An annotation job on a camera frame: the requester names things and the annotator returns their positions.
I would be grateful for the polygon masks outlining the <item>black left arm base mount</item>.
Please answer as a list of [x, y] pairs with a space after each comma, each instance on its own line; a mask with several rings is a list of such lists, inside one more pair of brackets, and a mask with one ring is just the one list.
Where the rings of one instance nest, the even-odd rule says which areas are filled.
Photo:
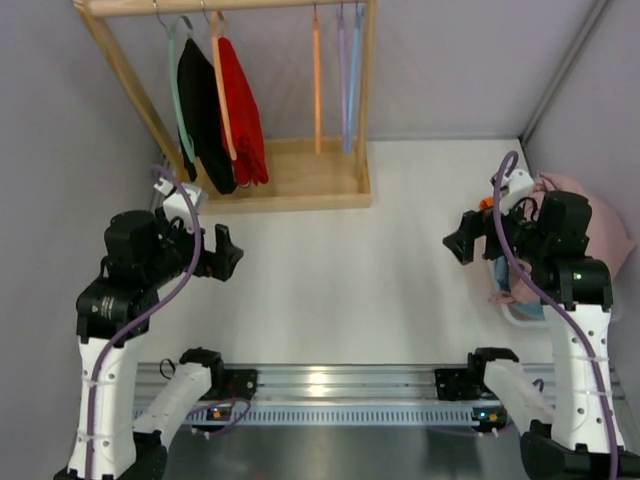
[[256, 369], [223, 368], [212, 374], [212, 385], [201, 397], [203, 401], [231, 398], [251, 400], [258, 386]]

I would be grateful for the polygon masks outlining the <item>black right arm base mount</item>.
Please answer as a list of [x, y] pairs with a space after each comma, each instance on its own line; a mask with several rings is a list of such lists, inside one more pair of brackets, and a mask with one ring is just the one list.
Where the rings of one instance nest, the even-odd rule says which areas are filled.
[[468, 368], [440, 368], [434, 375], [439, 400], [457, 402], [493, 398], [479, 375]]

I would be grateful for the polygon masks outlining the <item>orange plastic hanger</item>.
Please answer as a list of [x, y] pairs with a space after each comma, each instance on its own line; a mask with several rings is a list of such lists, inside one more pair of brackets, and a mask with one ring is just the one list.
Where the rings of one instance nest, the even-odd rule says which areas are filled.
[[317, 5], [313, 5], [312, 22], [313, 69], [314, 69], [314, 149], [322, 152], [322, 79], [321, 79], [321, 41]]

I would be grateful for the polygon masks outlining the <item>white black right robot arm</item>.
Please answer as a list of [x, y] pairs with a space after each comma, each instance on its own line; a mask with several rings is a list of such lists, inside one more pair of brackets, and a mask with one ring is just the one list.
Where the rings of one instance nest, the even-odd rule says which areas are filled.
[[639, 457], [624, 443], [614, 412], [608, 356], [613, 306], [606, 264], [587, 255], [588, 200], [552, 191], [538, 216], [515, 206], [467, 211], [443, 238], [462, 265], [484, 238], [485, 259], [504, 256], [531, 267], [524, 280], [539, 296], [552, 342], [555, 400], [548, 403], [509, 349], [479, 348], [469, 366], [480, 385], [506, 408], [520, 436], [522, 465], [531, 479], [636, 479]]

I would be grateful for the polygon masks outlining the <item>dusty pink trousers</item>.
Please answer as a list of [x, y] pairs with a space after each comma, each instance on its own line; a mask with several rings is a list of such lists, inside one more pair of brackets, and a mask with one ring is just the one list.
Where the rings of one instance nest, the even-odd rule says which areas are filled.
[[[603, 200], [585, 190], [576, 180], [560, 174], [540, 173], [529, 196], [541, 206], [544, 194], [561, 190], [584, 196], [592, 208], [586, 235], [589, 243], [586, 255], [603, 261], [614, 280], [636, 244], [628, 236], [618, 213]], [[508, 285], [497, 287], [489, 301], [494, 304], [515, 305], [540, 302], [540, 297], [528, 287], [517, 272], [508, 267]]]

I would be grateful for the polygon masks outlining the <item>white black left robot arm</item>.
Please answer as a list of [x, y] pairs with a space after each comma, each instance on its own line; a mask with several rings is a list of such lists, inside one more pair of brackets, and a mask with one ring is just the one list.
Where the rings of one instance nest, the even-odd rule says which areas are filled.
[[216, 248], [203, 232], [162, 210], [116, 215], [104, 233], [107, 254], [99, 276], [76, 301], [82, 358], [76, 443], [58, 479], [159, 479], [169, 446], [200, 400], [226, 400], [236, 391], [220, 353], [191, 348], [178, 360], [148, 410], [134, 417], [139, 355], [150, 315], [165, 305], [158, 290], [176, 277], [226, 281], [243, 258], [229, 229], [215, 227]]

